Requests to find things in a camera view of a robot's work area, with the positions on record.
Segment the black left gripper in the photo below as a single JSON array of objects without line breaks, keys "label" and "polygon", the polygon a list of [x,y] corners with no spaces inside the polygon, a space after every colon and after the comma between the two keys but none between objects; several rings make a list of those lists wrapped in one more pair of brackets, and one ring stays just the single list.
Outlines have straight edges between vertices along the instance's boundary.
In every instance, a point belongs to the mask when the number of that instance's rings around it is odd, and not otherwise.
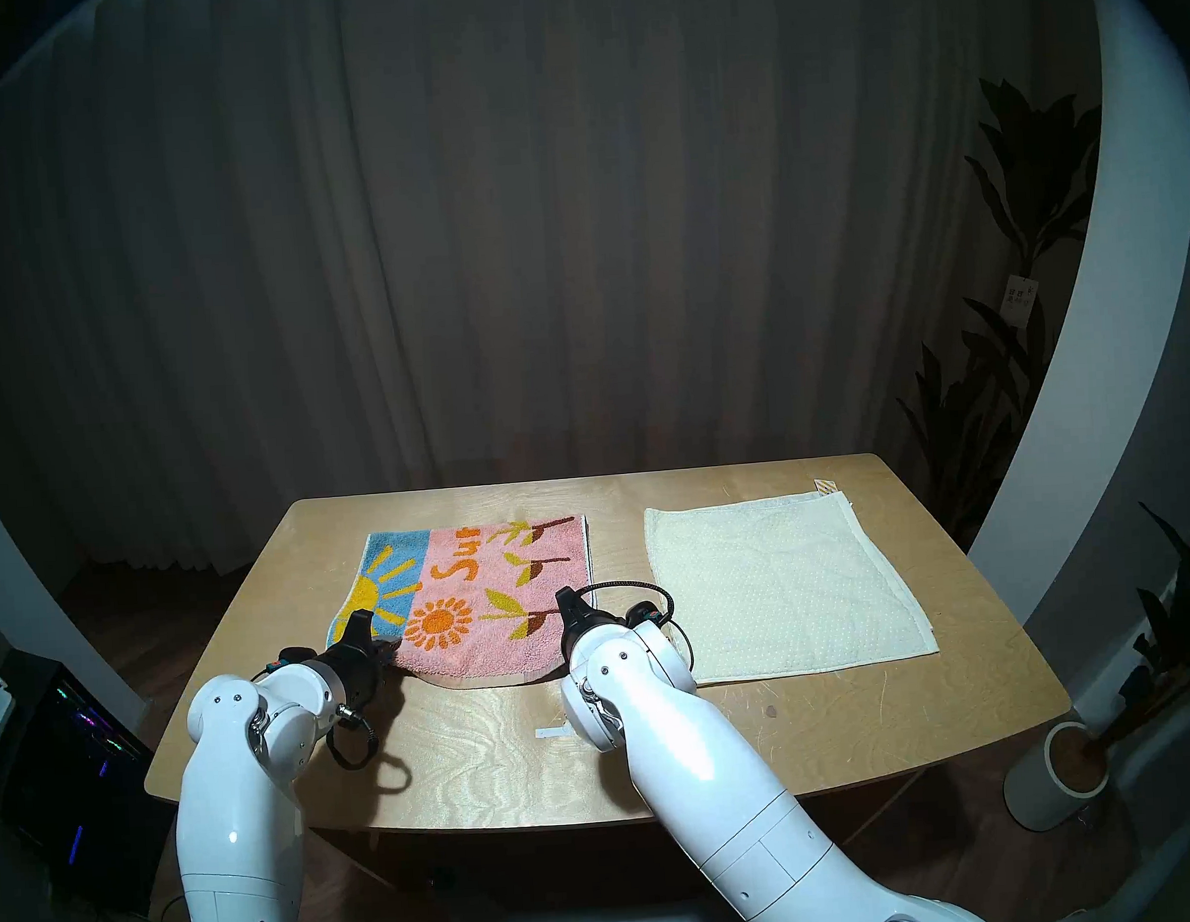
[{"label": "black left gripper", "polygon": [[401,641],[372,642],[372,610],[353,610],[349,615],[350,641],[327,646],[321,653],[326,664],[344,688],[346,704],[367,707],[378,692],[381,666],[397,664]]}]

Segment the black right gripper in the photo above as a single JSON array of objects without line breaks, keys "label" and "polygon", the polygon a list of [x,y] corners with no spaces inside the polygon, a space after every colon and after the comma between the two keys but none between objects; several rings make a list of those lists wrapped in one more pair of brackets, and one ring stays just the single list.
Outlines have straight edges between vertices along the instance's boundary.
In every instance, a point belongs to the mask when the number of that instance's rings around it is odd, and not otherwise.
[{"label": "black right gripper", "polygon": [[580,642],[581,639],[588,634],[588,632],[594,631],[595,628],[605,627],[605,625],[615,625],[626,629],[630,628],[630,623],[625,617],[619,617],[616,614],[610,611],[595,609],[588,604],[578,606],[580,592],[577,592],[572,587],[560,587],[556,591],[556,595],[558,611],[560,611],[563,622],[560,634],[562,658],[570,658],[574,653],[574,646]]}]

